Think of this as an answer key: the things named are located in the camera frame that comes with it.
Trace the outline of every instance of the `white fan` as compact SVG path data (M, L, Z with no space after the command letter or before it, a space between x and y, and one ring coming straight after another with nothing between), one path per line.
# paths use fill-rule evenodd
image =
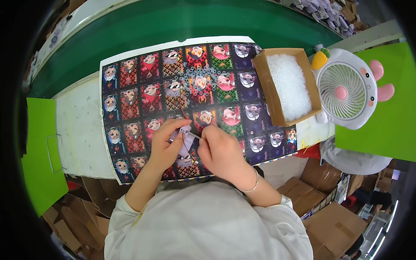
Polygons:
M392 84L377 88L376 81L384 74L381 63L372 60L370 67L351 52L330 50L326 64L314 70L322 103L318 122L329 121L356 130L373 114L377 101L393 96Z

